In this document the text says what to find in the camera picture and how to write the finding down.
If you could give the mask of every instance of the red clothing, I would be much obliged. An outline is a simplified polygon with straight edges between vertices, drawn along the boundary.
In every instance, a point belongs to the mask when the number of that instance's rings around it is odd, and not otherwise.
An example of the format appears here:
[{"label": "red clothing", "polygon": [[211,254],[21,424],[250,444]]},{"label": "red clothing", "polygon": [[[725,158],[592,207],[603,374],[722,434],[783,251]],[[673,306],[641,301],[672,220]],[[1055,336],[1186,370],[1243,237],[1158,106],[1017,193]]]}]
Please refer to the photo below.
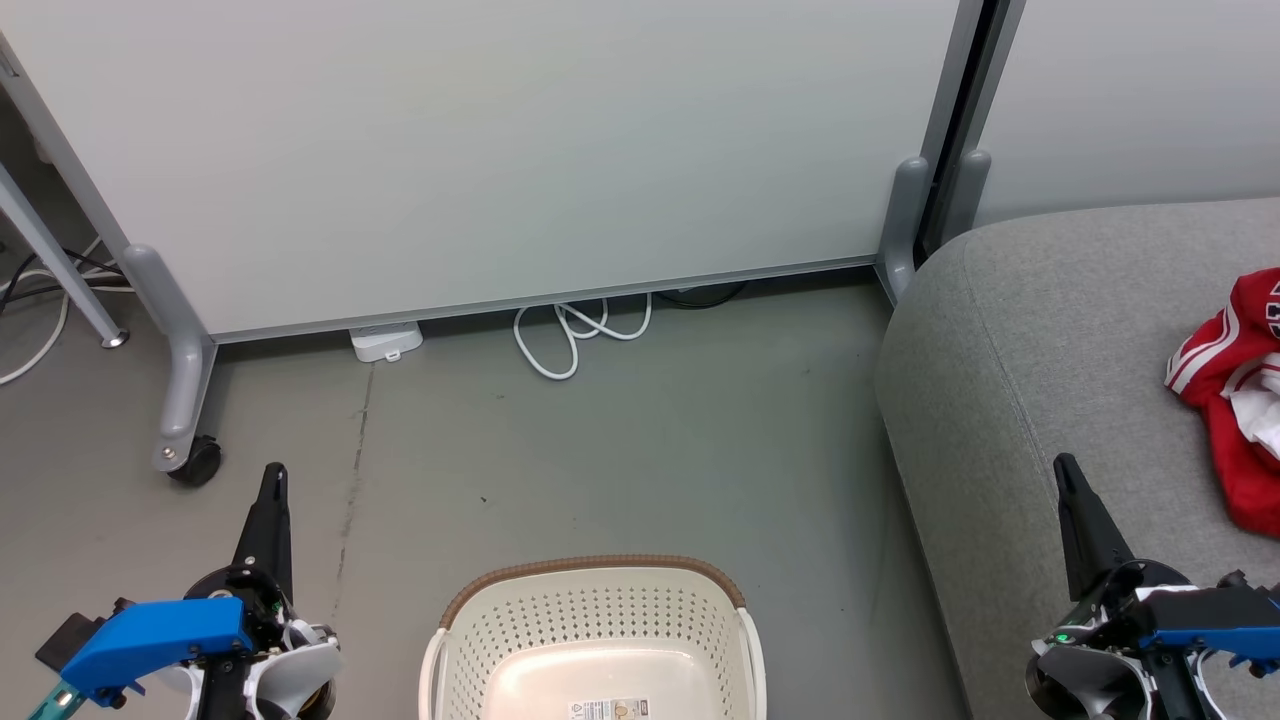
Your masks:
[{"label": "red clothing", "polygon": [[1236,425],[1230,395],[1257,373],[1280,373],[1280,268],[1240,277],[1231,299],[1169,359],[1165,384],[1208,427],[1226,509],[1247,530],[1280,537],[1280,460]]}]

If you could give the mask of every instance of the perforated basket wall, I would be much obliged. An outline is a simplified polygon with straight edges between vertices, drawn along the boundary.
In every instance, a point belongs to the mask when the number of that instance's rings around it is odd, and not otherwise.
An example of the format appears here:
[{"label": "perforated basket wall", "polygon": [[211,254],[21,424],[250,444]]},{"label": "perforated basket wall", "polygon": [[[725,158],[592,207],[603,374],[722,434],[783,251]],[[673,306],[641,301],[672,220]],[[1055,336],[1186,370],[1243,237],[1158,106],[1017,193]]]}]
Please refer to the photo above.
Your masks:
[{"label": "perforated basket wall", "polygon": [[488,679],[512,653],[626,638],[704,657],[717,674],[721,715],[749,717],[750,666],[733,598],[692,570],[599,568],[502,580],[466,600],[448,626],[442,707],[448,720],[480,720]]}]

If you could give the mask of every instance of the basket bottom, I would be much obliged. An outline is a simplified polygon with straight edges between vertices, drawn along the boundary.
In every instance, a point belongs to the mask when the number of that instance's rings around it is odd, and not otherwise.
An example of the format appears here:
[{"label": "basket bottom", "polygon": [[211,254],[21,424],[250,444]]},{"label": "basket bottom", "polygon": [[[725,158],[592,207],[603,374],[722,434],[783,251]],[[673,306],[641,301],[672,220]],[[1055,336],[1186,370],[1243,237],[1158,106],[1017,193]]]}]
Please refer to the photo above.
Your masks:
[{"label": "basket bottom", "polygon": [[481,719],[724,720],[722,671],[664,639],[536,647],[494,667]]}]

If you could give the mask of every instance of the label sticker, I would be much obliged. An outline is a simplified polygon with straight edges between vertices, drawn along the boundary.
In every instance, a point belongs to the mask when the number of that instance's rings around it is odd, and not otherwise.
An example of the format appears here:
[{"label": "label sticker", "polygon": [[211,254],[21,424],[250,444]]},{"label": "label sticker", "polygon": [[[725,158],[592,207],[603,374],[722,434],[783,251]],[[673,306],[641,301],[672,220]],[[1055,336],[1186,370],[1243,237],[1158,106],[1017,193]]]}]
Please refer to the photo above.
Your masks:
[{"label": "label sticker", "polygon": [[649,698],[571,702],[568,720],[649,720]]}]

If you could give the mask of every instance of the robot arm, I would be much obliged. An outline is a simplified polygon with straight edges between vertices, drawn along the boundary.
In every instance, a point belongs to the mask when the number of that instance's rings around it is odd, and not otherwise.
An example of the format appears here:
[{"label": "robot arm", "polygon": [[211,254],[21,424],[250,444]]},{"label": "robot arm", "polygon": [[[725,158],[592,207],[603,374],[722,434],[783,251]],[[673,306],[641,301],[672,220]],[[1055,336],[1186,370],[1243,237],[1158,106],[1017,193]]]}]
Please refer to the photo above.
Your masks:
[{"label": "robot arm", "polygon": [[116,601],[110,619],[73,615],[36,653],[61,675],[31,720],[64,720],[86,701],[124,706],[124,691],[166,667],[191,683],[187,720],[323,720],[342,667],[338,637],[293,611],[288,473],[266,466],[232,564],[183,600]]},{"label": "robot arm", "polygon": [[1133,557],[1070,455],[1053,461],[1075,607],[1032,642],[1027,689],[1050,717],[1225,720],[1202,666],[1216,652],[1263,678],[1280,669],[1280,585],[1239,570],[1199,588]]}]

